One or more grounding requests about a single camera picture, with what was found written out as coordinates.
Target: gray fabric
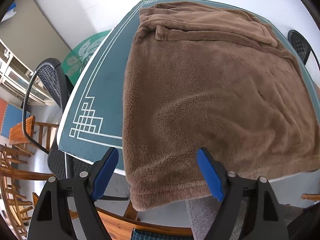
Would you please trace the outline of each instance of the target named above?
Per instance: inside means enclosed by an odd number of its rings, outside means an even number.
[[[186,200],[187,211],[191,221],[191,230],[194,240],[203,240],[207,235],[220,208],[216,198],[209,196],[199,199]],[[235,227],[233,228],[230,240],[237,240],[240,236],[247,203],[242,200]],[[288,225],[298,217],[303,209],[293,206],[281,205],[284,219]]]

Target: plaid cloth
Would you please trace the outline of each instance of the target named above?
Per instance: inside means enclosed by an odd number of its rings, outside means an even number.
[[[168,236],[134,229],[131,240],[193,240],[192,236]]]

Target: table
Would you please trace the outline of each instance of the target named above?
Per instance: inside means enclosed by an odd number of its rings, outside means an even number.
[[[81,73],[63,113],[57,132],[60,150],[88,163],[100,160],[109,147],[119,150],[116,173],[125,175],[122,158],[122,92],[124,71],[131,43],[139,25],[139,9],[160,2],[143,0],[109,33]],[[205,0],[191,0],[211,6],[237,7]],[[262,22],[267,19],[256,15]],[[273,31],[296,57],[288,40],[273,25]],[[311,77],[299,59],[300,69],[320,120],[320,104]]]

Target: gray floor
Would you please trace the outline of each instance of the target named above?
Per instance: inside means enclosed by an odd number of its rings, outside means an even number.
[[[33,106],[30,108],[31,114],[36,116],[40,122],[59,123],[61,119],[61,110],[58,106]],[[35,155],[28,158],[28,164],[19,167],[23,170],[50,173],[47,166],[47,154],[40,150],[35,150]],[[271,185],[275,191],[276,197],[281,204],[291,204],[298,207],[307,207],[313,205],[313,201],[302,200],[303,193],[320,192],[320,170],[315,172],[300,173],[291,178],[272,182]],[[32,200],[32,192],[38,195],[45,184],[45,181],[20,180],[21,193]],[[125,177],[119,174],[113,174],[110,183],[106,189],[107,195],[129,196],[129,184]],[[73,199],[68,199],[69,206],[76,210]],[[128,205],[127,202],[97,201],[96,205],[112,213],[123,215]],[[138,217],[141,221],[176,227],[190,227],[185,202],[175,202],[164,205],[159,208],[139,212]],[[85,240],[79,219],[73,220],[75,231],[79,240]]]

